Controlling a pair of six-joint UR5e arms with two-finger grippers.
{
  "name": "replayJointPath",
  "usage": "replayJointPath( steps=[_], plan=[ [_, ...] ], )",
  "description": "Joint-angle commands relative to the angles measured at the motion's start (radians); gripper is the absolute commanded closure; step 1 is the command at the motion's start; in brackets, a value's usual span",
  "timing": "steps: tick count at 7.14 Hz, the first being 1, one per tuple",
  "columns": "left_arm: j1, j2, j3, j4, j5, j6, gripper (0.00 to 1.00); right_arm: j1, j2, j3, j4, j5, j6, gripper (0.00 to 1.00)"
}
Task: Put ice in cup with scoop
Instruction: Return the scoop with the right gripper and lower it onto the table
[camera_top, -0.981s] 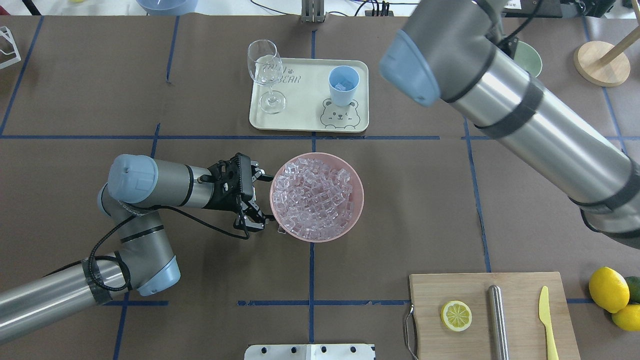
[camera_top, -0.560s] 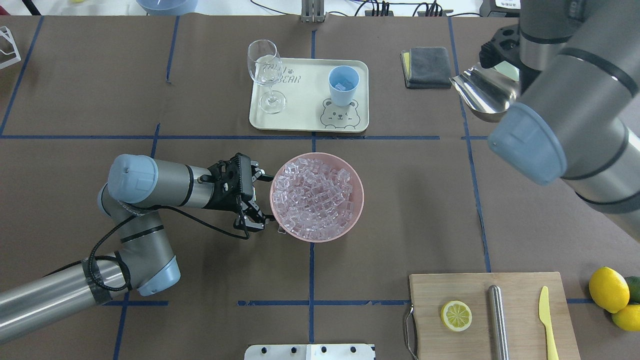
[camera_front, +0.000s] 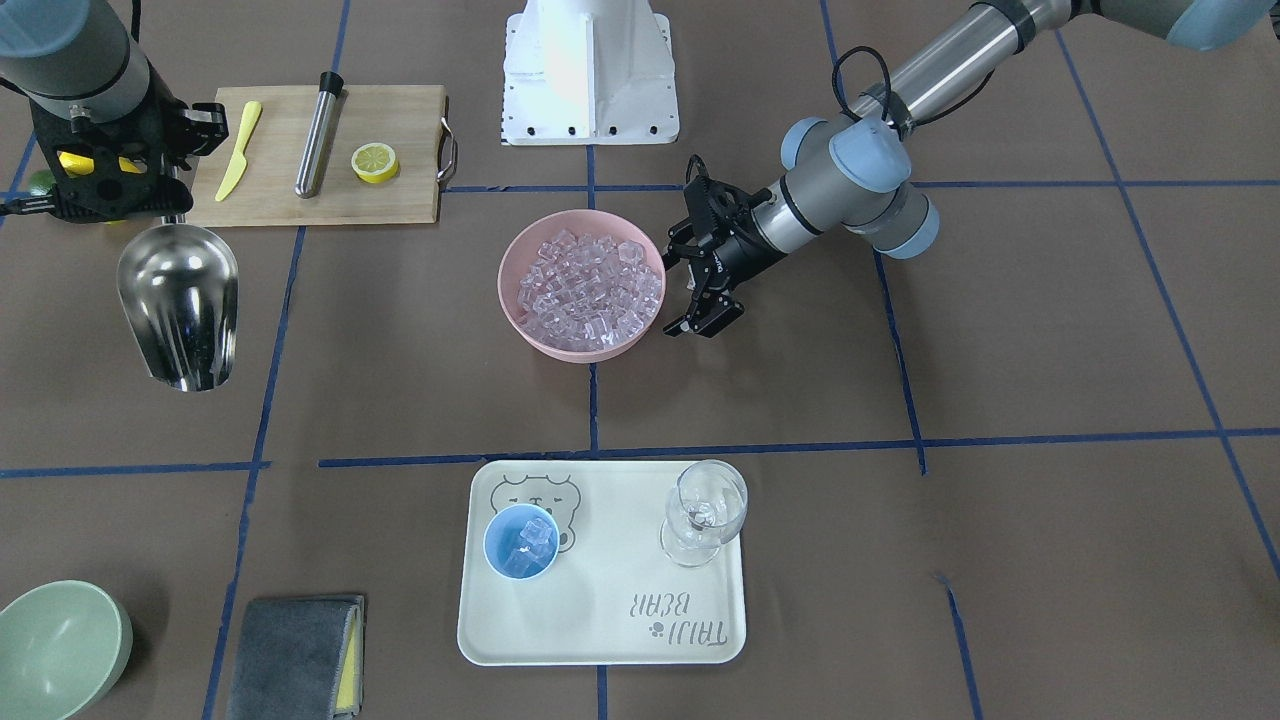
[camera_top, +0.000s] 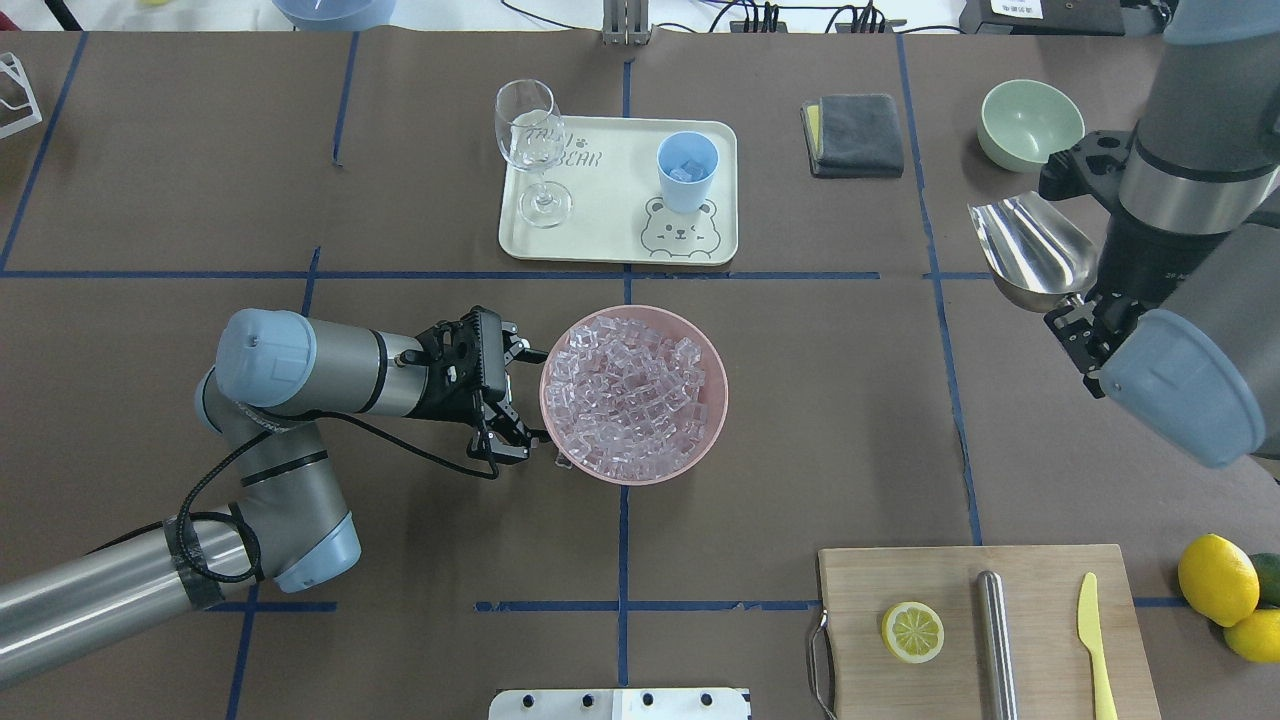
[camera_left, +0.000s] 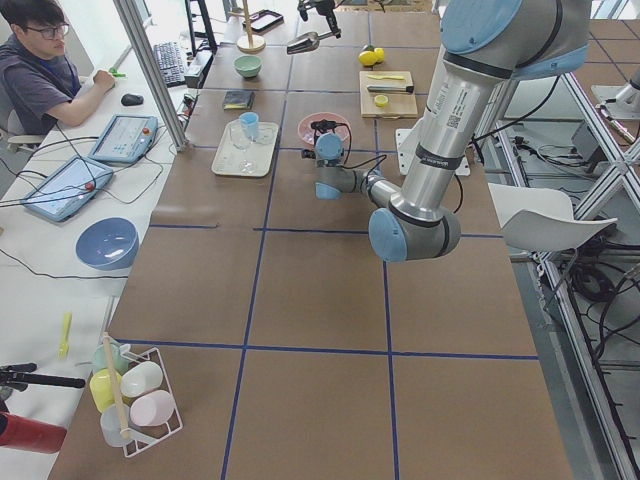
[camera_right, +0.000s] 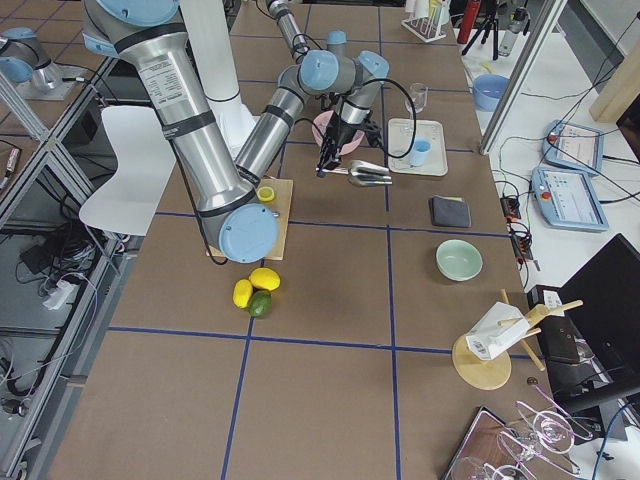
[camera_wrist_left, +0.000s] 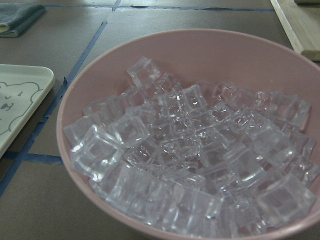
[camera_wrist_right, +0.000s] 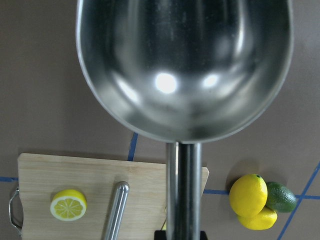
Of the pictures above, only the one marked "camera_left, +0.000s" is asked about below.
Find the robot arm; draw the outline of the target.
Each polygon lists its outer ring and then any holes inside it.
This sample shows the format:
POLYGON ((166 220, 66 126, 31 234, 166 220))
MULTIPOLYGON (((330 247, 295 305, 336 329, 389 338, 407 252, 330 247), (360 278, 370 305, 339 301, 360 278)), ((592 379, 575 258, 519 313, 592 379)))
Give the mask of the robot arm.
POLYGON ((315 194, 361 193, 376 210, 370 244, 387 262, 437 258, 458 244, 461 227, 441 204, 495 86, 559 76, 586 60, 587 1, 452 1, 440 23, 442 59, 428 106, 415 125, 417 144, 397 186, 373 169, 349 169, 336 135, 317 140, 315 194))

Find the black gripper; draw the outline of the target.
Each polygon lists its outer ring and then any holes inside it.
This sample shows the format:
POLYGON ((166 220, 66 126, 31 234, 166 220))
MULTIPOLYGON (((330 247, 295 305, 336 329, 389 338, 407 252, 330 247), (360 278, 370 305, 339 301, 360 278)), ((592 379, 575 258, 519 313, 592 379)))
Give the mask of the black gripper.
POLYGON ((338 123, 329 120, 313 122, 314 145, 312 149, 303 149, 303 159, 341 159, 344 152, 344 142, 335 133, 338 123))
POLYGON ((339 39, 342 35, 342 31, 338 26, 334 9, 336 4, 334 0, 299 0, 297 4, 297 11, 303 21, 308 20, 308 11, 316 10, 316 12, 323 16, 329 27, 329 32, 324 35, 325 38, 335 37, 339 39))

